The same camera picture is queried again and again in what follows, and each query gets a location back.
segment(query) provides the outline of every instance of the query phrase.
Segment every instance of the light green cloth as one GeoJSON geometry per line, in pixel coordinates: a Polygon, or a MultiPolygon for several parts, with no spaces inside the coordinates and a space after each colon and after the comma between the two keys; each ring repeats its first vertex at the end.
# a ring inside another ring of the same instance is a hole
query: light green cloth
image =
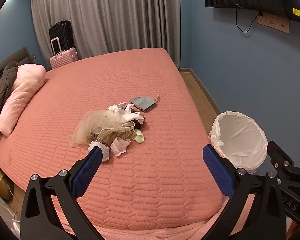
{"type": "Polygon", "coordinates": [[[135,140],[137,143],[142,143],[145,140],[142,132],[139,129],[134,129],[131,139],[135,140]]]}

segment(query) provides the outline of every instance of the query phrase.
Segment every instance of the baseboard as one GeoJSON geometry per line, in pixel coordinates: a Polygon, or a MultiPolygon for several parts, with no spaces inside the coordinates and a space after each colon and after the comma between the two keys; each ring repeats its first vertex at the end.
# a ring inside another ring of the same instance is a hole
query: baseboard
{"type": "Polygon", "coordinates": [[[189,68],[189,67],[187,67],[187,68],[185,68],[185,67],[183,67],[183,68],[179,68],[179,72],[191,72],[192,70],[191,70],[191,68],[189,68]]]}
{"type": "Polygon", "coordinates": [[[209,91],[206,89],[206,87],[204,86],[204,84],[202,84],[201,80],[198,78],[198,76],[193,72],[193,70],[191,68],[180,68],[179,69],[180,72],[184,73],[184,72],[188,72],[190,73],[194,80],[197,82],[197,84],[199,85],[199,87],[201,88],[202,92],[205,94],[205,96],[207,97],[209,103],[211,104],[213,110],[216,112],[217,115],[221,114],[220,108],[218,107],[217,103],[213,100],[211,94],[209,93],[209,91]]]}

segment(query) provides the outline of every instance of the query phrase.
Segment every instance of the beige tulle fabric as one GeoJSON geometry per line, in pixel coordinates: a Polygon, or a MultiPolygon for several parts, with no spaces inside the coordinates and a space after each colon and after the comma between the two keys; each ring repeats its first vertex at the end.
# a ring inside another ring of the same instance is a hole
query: beige tulle fabric
{"type": "Polygon", "coordinates": [[[114,133],[125,133],[132,131],[134,122],[127,120],[118,111],[100,110],[89,111],[82,121],[79,122],[74,134],[70,135],[70,145],[89,145],[92,141],[111,145],[114,133]]]}

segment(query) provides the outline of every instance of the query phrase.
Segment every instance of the metal screw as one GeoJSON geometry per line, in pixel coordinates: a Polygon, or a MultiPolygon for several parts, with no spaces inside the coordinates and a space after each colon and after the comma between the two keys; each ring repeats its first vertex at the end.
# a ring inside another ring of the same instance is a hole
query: metal screw
{"type": "Polygon", "coordinates": [[[68,174],[68,171],[66,171],[66,170],[62,170],[62,171],[59,172],[59,175],[60,175],[61,177],[64,177],[64,176],[66,176],[67,174],[68,174]]]}
{"type": "Polygon", "coordinates": [[[243,169],[243,168],[239,168],[239,169],[237,169],[237,172],[238,172],[240,175],[244,175],[244,174],[246,174],[246,170],[245,170],[245,169],[243,169]]]}
{"type": "Polygon", "coordinates": [[[36,180],[38,178],[38,174],[34,174],[31,176],[31,180],[36,180]]]}
{"type": "Polygon", "coordinates": [[[268,172],[268,176],[269,178],[273,179],[275,177],[275,174],[273,172],[268,172]]]}

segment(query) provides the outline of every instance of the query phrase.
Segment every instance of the power socket panel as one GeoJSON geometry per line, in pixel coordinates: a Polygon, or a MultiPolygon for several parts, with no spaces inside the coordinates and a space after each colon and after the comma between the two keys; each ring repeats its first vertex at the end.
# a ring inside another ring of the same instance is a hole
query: power socket panel
{"type": "Polygon", "coordinates": [[[267,13],[267,26],[276,29],[277,28],[278,17],[277,15],[267,13]]]}
{"type": "Polygon", "coordinates": [[[289,34],[289,19],[278,16],[277,29],[289,34]]]}
{"type": "Polygon", "coordinates": [[[267,25],[267,13],[263,13],[263,16],[258,16],[257,23],[261,25],[267,25]]]}

